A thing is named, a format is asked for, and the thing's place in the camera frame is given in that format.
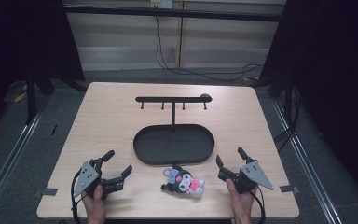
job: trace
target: black oval tray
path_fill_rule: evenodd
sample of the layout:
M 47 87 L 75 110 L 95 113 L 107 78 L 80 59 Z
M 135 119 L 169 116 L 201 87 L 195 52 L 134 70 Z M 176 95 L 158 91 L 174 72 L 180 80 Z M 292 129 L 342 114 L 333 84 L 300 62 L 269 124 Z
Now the black oval tray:
M 198 124 L 153 125 L 135 135 L 133 148 L 150 165 L 198 163 L 211 156 L 214 138 Z

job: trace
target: gray wall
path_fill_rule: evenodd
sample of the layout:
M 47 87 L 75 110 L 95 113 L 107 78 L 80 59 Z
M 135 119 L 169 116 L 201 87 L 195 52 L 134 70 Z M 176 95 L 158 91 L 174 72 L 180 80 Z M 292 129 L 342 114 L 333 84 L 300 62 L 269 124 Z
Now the gray wall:
M 280 15 L 284 2 L 270 2 L 173 1 L 173 8 Z M 146 0 L 66 0 L 64 3 L 111 7 L 151 5 Z M 68 19 L 85 71 L 159 67 L 155 17 L 68 13 Z M 159 23 L 163 57 L 169 67 L 242 67 L 247 63 L 263 63 L 277 27 L 277 22 L 210 19 L 159 18 Z

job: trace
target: black cable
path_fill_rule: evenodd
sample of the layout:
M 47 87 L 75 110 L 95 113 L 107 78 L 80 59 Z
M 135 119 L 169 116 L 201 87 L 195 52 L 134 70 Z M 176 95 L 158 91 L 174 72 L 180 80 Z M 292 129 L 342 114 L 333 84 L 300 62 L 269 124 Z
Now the black cable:
M 284 140 L 284 142 L 282 143 L 282 145 L 280 146 L 280 148 L 278 149 L 278 152 L 281 152 L 281 150 L 283 149 L 283 147 L 286 145 L 286 143 L 289 141 L 289 139 L 292 137 L 292 134 L 295 132 L 295 128 L 297 125 L 297 121 L 298 121 L 298 116 L 299 116 L 299 110 L 300 110 L 300 105 L 301 105 L 301 99 L 300 96 L 298 94 L 298 89 L 296 88 L 296 86 L 293 87 L 295 89 L 295 99 L 294 99 L 294 104 L 296 107 L 296 114 L 295 114 L 295 118 L 293 121 L 290 120 L 290 127 L 287 128 L 283 133 L 279 134 L 278 136 L 274 137 L 274 142 L 278 143 L 280 141 L 283 140 L 283 137 L 285 135 L 286 138 Z
M 240 72 L 224 72 L 224 73 L 197 73 L 197 72 L 193 72 L 187 69 L 183 69 L 183 68 L 170 68 L 164 60 L 164 56 L 162 54 L 162 46 L 161 46 L 161 38 L 160 38 L 160 33 L 159 33 L 159 17 L 156 16 L 156 23 L 157 23 L 157 61 L 158 61 L 158 65 L 163 68 L 166 69 L 172 73 L 175 73 L 176 75 L 181 75 L 181 76 L 188 76 L 188 75 L 196 75 L 196 76 L 201 76 L 201 77 L 206 77 L 212 80 L 217 80 L 217 81 L 235 81 L 238 79 L 243 78 L 243 76 L 245 75 L 245 73 L 252 71 L 254 69 L 256 69 L 257 67 L 260 66 L 264 66 L 264 64 L 258 64 L 258 63 L 249 63 L 246 64 L 243 68 L 242 71 Z M 207 75 L 239 75 L 238 77 L 234 77 L 234 78 L 229 78 L 229 79 L 225 79 L 225 78 L 216 78 L 216 77 L 208 77 Z
M 75 187 L 75 182 L 76 182 L 76 179 L 80 176 L 80 172 L 81 172 L 81 169 L 75 174 L 74 176 L 74 179 L 72 180 L 72 185 L 71 185 L 71 201 L 72 201 L 72 215 L 74 217 L 74 221 L 76 224 L 81 224 L 80 222 L 80 219 L 79 219 L 79 216 L 77 215 L 77 204 L 79 202 L 75 202 L 75 197 L 74 197 L 74 187 Z
M 257 188 L 260 190 L 261 193 L 261 198 L 262 198 L 262 203 L 260 202 L 260 200 L 257 198 L 257 196 L 255 196 L 255 194 L 249 190 L 249 193 L 252 195 L 252 197 L 254 197 L 254 199 L 257 201 L 258 205 L 260 206 L 260 210 L 261 210 L 261 218 L 260 221 L 258 221 L 259 224 L 263 224 L 264 221 L 266 220 L 266 210 L 264 209 L 264 196 L 263 196 L 263 192 L 261 191 L 261 189 L 257 186 Z

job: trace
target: hand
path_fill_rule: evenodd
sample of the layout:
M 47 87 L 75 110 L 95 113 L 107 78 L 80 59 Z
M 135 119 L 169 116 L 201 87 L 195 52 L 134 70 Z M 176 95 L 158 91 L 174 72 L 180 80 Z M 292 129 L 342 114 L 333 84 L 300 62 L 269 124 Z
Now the hand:
M 231 194 L 231 209 L 234 213 L 236 224 L 250 224 L 254 197 L 249 192 L 239 194 L 230 179 L 226 180 L 226 184 Z
M 91 198 L 86 192 L 82 192 L 83 204 L 86 207 L 89 224 L 103 224 L 106 219 L 106 211 L 102 200 L 103 187 L 98 185 L 94 190 L 94 198 Z

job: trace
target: black curtain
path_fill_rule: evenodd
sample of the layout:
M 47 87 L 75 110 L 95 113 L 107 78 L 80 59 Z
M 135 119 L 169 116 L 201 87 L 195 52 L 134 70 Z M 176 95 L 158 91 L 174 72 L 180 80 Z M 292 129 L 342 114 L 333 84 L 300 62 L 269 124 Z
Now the black curtain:
M 358 0 L 287 0 L 283 15 L 260 79 L 270 81 L 272 96 L 288 83 L 298 87 L 325 141 L 358 180 Z
M 7 87 L 38 77 L 83 80 L 76 43 L 61 0 L 0 1 L 0 110 Z

